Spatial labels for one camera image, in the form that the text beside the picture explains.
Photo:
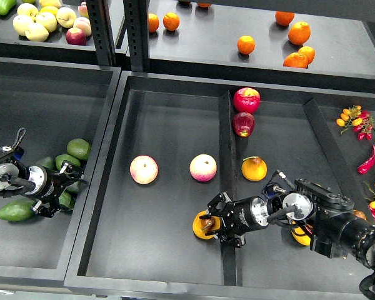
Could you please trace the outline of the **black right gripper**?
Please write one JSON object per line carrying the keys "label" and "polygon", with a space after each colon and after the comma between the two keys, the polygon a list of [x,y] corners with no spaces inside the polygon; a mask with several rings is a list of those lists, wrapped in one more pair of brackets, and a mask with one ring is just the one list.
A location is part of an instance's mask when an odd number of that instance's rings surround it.
{"label": "black right gripper", "polygon": [[246,244],[246,239],[244,235],[239,236],[237,234],[245,234],[263,228],[255,215],[258,201],[262,201],[262,199],[248,197],[240,201],[232,201],[227,192],[219,193],[208,202],[205,213],[199,218],[222,218],[228,231],[224,229],[203,231],[204,235],[218,238],[223,245],[242,248]]}

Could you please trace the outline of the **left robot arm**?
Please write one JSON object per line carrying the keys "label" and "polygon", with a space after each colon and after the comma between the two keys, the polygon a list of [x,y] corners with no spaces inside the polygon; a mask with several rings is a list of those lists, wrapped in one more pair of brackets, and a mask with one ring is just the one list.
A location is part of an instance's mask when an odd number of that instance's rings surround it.
{"label": "left robot arm", "polygon": [[12,146],[0,146],[0,197],[24,196],[35,202],[30,211],[51,218],[61,209],[59,198],[74,183],[86,183],[84,169],[64,160],[58,171],[41,164],[25,166],[21,162],[24,149],[20,146],[26,133],[21,127]]}

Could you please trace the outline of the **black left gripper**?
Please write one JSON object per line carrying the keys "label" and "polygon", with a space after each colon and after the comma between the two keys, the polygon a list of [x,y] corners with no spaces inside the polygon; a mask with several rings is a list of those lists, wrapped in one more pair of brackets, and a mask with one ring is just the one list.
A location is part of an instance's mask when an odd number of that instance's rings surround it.
{"label": "black left gripper", "polygon": [[60,195],[74,183],[87,184],[84,179],[84,169],[70,161],[63,161],[59,172],[41,167],[42,184],[37,192],[38,201],[32,206],[32,211],[38,216],[52,218],[60,211]]}

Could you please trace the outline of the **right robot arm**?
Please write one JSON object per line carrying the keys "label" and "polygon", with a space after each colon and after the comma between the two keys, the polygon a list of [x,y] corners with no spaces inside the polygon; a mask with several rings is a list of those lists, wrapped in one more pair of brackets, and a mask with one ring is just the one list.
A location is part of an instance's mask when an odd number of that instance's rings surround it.
{"label": "right robot arm", "polygon": [[266,229],[270,224],[294,230],[300,228],[310,238],[310,249],[328,258],[354,256],[371,269],[359,289],[375,299],[375,225],[354,214],[354,202],[333,194],[305,179],[289,181],[275,171],[273,179],[258,196],[233,201],[219,193],[198,213],[193,222],[199,238],[218,238],[235,248],[245,245],[244,234]]}

